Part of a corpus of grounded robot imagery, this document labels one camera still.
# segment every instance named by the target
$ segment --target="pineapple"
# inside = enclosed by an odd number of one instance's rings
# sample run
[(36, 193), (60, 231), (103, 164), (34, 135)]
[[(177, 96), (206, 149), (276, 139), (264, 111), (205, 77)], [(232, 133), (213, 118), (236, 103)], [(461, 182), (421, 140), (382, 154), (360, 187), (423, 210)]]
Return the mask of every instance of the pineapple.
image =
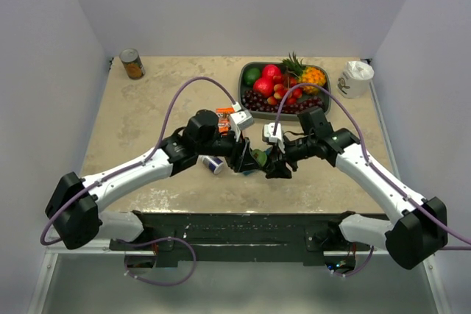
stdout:
[[(296, 54), (293, 52), (289, 54), (289, 58), (283, 59), (282, 63), (288, 69), (288, 72), (295, 75), (299, 83), (310, 82), (319, 86), (324, 86), (327, 82), (325, 75), (318, 68), (306, 67), (302, 64), (302, 60), (296, 58)], [(304, 86), (302, 90), (308, 95), (315, 95), (319, 92), (318, 88), (312, 86)]]

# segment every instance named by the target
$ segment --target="gray floor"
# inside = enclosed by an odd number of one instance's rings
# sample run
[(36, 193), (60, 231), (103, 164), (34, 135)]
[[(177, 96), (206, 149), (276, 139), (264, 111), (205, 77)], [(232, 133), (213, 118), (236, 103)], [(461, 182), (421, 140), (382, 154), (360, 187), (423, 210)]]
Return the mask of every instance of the gray floor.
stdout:
[[(190, 263), (154, 269), (176, 279)], [(436, 313), (422, 266), (401, 269), (376, 254), (357, 276), (293, 263), (198, 263), (183, 285), (157, 288), (123, 276), (123, 256), (61, 254), (43, 314)]]

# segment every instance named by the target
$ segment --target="white cup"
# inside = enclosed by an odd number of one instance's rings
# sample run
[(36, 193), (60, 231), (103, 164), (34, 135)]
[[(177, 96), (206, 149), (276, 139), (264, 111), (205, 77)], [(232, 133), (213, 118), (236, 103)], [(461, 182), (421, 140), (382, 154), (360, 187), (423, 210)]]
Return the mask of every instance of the white cup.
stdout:
[(373, 75), (375, 72), (368, 64), (359, 61), (347, 62), (337, 82), (337, 88), (343, 97), (357, 99), (368, 90)]

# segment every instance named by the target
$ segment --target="tabletop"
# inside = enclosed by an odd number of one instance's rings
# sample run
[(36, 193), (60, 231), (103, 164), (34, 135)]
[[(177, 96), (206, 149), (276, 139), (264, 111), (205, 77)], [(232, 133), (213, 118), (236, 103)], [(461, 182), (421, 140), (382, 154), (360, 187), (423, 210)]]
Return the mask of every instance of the tabletop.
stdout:
[[(144, 153), (157, 142), (163, 117), (177, 89), (193, 76), (209, 76), (237, 96), (241, 69), (249, 62), (278, 62), (282, 57), (142, 57), (146, 75), (127, 77), (119, 58), (111, 65), (105, 93), (93, 128), (82, 175), (106, 171)], [(358, 99), (339, 94), (336, 81), (349, 57), (305, 57), (304, 63), (325, 69), (332, 93), (358, 122), (372, 155), (390, 170), (386, 146), (368, 91)], [(194, 82), (178, 98), (166, 136), (185, 126), (198, 110), (229, 107), (222, 91), (209, 82)], [(332, 101), (327, 119), (334, 129), (354, 127)], [(255, 119), (244, 132), (254, 149), (266, 149), (261, 130), (268, 121)], [(301, 131), (297, 122), (284, 130)], [(121, 198), (114, 211), (182, 213), (360, 213), (381, 212), (354, 181), (328, 162), (316, 158), (299, 162), (292, 179), (265, 179), (262, 172), (236, 174), (227, 166), (217, 176), (201, 163), (171, 178), (158, 180)]]

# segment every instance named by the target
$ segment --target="black tray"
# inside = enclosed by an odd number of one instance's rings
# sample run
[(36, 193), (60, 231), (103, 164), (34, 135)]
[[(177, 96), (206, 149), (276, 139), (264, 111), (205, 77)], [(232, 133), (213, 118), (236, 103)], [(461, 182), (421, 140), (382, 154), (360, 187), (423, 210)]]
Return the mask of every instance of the black tray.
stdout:
[[(244, 95), (245, 91), (252, 89), (251, 87), (245, 85), (245, 83), (244, 83), (245, 71), (247, 71), (251, 68), (258, 68), (258, 69), (260, 69), (260, 71), (262, 71), (263, 68), (265, 67), (265, 65), (268, 65), (268, 64), (275, 64), (278, 68), (281, 69), (281, 71), (283, 73), (285, 72), (285, 68), (284, 68), (283, 64), (281, 64), (281, 63), (271, 63), (271, 62), (251, 62), (251, 63), (246, 64), (242, 68), (241, 77), (239, 78), (239, 81), (238, 81), (238, 101), (240, 102), (242, 107), (244, 107), (244, 105), (242, 104), (242, 96)], [(330, 92), (329, 76), (327, 75), (325, 70), (320, 68), (319, 66), (315, 66), (315, 65), (305, 64), (305, 66), (312, 67), (312, 68), (317, 68), (317, 69), (319, 69), (320, 71), (322, 71), (324, 73), (325, 78), (326, 78), (327, 81), (326, 81), (325, 85), (323, 86), (323, 88)], [(323, 110), (324, 110), (325, 114), (327, 114), (330, 110), (330, 97), (328, 95), (326, 95), (325, 93), (323, 93), (322, 91), (319, 92), (318, 94), (316, 94), (316, 96), (320, 97), (320, 99), (322, 100), (322, 103), (323, 103), (323, 106), (324, 106)], [(308, 99), (310, 97), (312, 97), (312, 95), (307, 95), (303, 92), (301, 98), (299, 99), (299, 102), (303, 102), (303, 101), (305, 101), (306, 99)], [(277, 115), (276, 113), (258, 112), (257, 110), (249, 110), (249, 111), (250, 111), (250, 114), (252, 115), (253, 118), (262, 118), (262, 119), (274, 120), (276, 115)], [(282, 121), (297, 121), (297, 116), (296, 116), (296, 114), (281, 113), (280, 120), (282, 120)]]

